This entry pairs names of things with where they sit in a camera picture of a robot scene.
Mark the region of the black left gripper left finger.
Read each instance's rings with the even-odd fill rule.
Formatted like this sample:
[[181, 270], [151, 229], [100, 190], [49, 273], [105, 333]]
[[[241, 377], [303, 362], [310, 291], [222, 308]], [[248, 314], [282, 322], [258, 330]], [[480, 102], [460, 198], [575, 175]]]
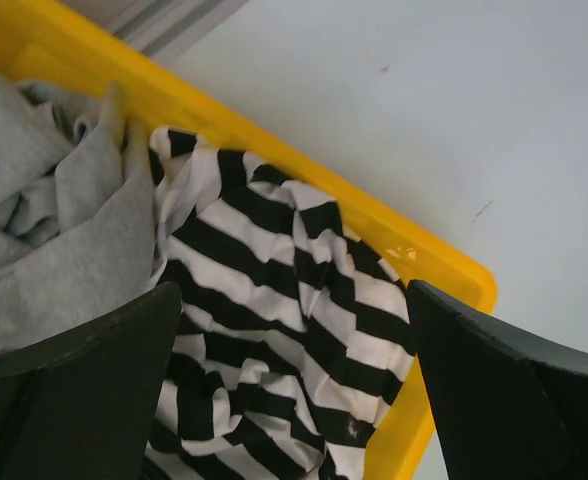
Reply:
[[0, 479], [137, 479], [180, 321], [163, 283], [0, 355]]

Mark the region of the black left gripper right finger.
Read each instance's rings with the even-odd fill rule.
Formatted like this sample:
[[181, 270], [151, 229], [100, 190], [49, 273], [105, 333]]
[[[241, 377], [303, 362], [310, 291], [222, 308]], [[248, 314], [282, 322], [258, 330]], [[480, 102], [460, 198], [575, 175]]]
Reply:
[[588, 353], [425, 281], [407, 302], [449, 478], [588, 479]]

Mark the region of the black white striped tank top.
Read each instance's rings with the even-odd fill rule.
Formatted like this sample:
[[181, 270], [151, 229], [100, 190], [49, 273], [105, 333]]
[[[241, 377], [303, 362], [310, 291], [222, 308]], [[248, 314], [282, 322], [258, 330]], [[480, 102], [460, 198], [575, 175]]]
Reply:
[[146, 457], [163, 479], [360, 479], [414, 362], [405, 287], [328, 194], [156, 129], [158, 280], [181, 319]]

